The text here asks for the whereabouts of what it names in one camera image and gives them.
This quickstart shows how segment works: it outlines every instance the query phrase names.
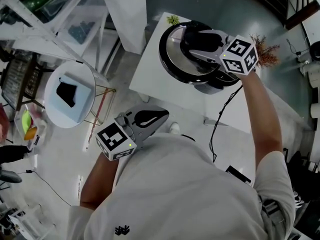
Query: round table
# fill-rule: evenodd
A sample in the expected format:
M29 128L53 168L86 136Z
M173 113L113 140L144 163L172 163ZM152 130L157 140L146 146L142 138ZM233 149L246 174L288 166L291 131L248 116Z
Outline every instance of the round table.
M82 117L79 122L76 122L70 119L65 114L57 110L52 104L50 104L50 102L47 102L49 101L50 94L56 91L56 90L53 90L55 87L55 83L65 73L75 76L77 79L81 80L82 82L85 82L88 86L91 86L92 89L94 90L92 91L87 101L87 106L85 108L85 111L82 113ZM61 128L72 128L79 125L88 116L91 108L93 107L95 96L96 96L96 80L90 68L88 68L85 64L81 64L75 61L67 61L62 65L60 65L59 67L57 67L56 70L54 70L54 72L51 74L45 86L45 91L44 91L45 110L50 120L56 126Z

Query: wire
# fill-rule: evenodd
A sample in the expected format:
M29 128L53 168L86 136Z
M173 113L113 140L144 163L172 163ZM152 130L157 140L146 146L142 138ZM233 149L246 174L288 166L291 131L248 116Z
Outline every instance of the wire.
M304 39L303 44L306 42L307 38L309 38L309 36L307 36L307 37Z
M310 48L308 48L308 49L305 49L305 50L302 50L302 51L297 51L296 48L290 43L289 39L286 39L286 41L287 41L288 44L289 44L289 47L290 47L291 52L292 52L294 55L296 55L296 56L301 55L301 53L303 53L303 52L305 52L305 51L307 51L307 50L310 49Z
M215 122L215 125L214 125L214 128L213 128L213 132L212 132L212 135L211 135L211 139L210 139L210 142L209 142L209 148L210 148L210 151L212 152L213 154L213 162L216 161L216 158L217 158L217 154L214 152L214 145L213 145L213 139L214 139L214 134L216 132L216 129L217 129L217 126L218 126L218 123L219 123L219 120L222 116L222 114L224 113L225 111L225 108L226 106L232 101L232 99L237 95L237 93L242 89L242 85L234 92L230 95L229 99L226 101L226 103L223 105L223 108L222 110L219 112L219 117L218 117L218 120Z
M52 186L50 186L50 184L48 182L46 182L43 178L40 177L40 175L36 172L36 171L33 171L33 170L26 170L24 172L20 172L20 173L17 173L17 174L31 174L31 173L35 173L41 180L43 180L51 189L52 191L62 200L64 201L68 206L71 206L71 204L69 204L68 202L66 202L53 188Z

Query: gray floor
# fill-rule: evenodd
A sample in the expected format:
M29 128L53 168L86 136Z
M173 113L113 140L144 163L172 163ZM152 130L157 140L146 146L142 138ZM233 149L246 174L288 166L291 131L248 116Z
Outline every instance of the gray floor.
M304 44L305 34L299 25L290 31L256 0L146 0L149 31L153 31L163 12L169 12L208 24L214 29L230 35L265 35L268 45L280 45L278 57L281 61L274 68L265 68L261 74L264 84L286 103L304 121L312 126L309 107L312 89L308 79L295 67L295 55L291 53L289 39L297 51L308 47Z

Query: black logo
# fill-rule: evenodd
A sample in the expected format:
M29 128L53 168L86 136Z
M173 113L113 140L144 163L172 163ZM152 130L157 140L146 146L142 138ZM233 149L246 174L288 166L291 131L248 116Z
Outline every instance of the black logo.
M251 46L251 43L236 39L228 47L227 51L242 57Z
M119 227L116 227L115 228L115 231L114 233L117 235L117 236L120 236L120 235L126 235L130 232L130 228L129 226L125 225L124 227L122 226L119 226Z
M119 145L128 139L126 135L119 129L116 123L110 124L97 135L110 151L119 147Z

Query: white table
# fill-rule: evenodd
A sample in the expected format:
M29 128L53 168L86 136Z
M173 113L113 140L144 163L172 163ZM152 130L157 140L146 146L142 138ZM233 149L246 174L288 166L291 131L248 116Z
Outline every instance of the white table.
M78 80L84 82L87 86L91 86L94 90L87 102L87 106L85 107L85 111L82 113L82 117L80 122L75 122L65 114L57 110L53 105L49 102L50 94L52 93L55 83L58 78L62 77L65 73L68 73L72 76L77 77ZM50 120L58 127L61 128L72 128L79 125L89 114L96 96L96 81L93 73L90 68L88 68L85 64L81 64L75 61L67 61L56 68L56 70L50 76L44 91L44 105L45 110L50 118Z
M170 76L160 62L159 41L162 34L171 26L167 23L167 16L171 15L167 12L162 15L142 55L129 88L140 94L192 110L203 115L205 118L216 121L223 105L230 95L241 86L241 82L226 87L223 91L208 95L196 90L193 85L182 83ZM190 21L180 16L179 20L180 22ZM238 92L226 107L220 123L246 133L251 132L247 102L243 89Z

